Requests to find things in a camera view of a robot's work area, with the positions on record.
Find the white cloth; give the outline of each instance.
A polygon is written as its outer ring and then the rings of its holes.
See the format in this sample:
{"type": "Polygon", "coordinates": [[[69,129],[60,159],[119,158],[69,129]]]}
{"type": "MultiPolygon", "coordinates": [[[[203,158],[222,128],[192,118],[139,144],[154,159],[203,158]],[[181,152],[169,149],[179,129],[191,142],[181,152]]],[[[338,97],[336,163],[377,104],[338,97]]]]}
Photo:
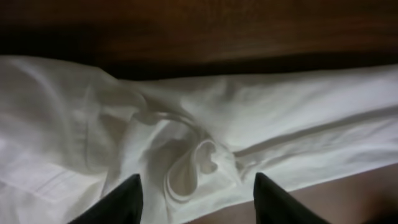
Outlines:
{"type": "Polygon", "coordinates": [[[140,173],[141,223],[183,223],[398,162],[398,66],[120,81],[0,57],[0,223],[66,223],[140,173]]]}

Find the dark wooden surface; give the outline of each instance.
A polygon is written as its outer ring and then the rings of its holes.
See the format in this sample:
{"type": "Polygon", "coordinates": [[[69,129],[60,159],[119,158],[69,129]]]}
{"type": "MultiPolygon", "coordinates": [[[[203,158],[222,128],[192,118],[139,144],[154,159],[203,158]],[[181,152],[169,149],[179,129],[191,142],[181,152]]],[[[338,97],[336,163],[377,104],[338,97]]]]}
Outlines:
{"type": "Polygon", "coordinates": [[[0,54],[121,78],[398,62],[396,0],[2,0],[0,54]]]}

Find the white garment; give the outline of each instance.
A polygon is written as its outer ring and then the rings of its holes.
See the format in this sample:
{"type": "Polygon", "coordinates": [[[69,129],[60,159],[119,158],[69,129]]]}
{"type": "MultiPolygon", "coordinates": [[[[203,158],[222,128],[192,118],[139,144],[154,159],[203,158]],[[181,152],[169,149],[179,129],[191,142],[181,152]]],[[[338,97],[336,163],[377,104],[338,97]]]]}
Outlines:
{"type": "Polygon", "coordinates": [[[398,162],[398,66],[119,81],[0,57],[0,223],[66,223],[140,173],[141,223],[183,223],[398,162]]]}

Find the crumpled fabric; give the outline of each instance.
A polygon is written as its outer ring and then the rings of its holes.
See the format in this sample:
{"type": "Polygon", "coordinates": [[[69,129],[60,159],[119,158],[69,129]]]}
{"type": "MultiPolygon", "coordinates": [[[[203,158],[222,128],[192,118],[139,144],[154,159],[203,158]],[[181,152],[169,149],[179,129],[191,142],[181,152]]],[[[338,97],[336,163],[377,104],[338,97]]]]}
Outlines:
{"type": "Polygon", "coordinates": [[[0,57],[0,223],[67,223],[132,174],[141,223],[184,223],[398,162],[398,66],[151,82],[0,57]]]}

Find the white fabric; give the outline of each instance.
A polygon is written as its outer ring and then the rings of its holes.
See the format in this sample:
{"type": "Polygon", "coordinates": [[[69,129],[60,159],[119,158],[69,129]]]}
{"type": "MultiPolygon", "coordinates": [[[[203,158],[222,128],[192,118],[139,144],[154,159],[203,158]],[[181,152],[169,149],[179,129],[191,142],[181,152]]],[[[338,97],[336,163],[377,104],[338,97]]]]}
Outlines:
{"type": "Polygon", "coordinates": [[[157,82],[0,57],[0,223],[66,223],[140,173],[141,223],[183,223],[398,162],[398,66],[157,82]]]}

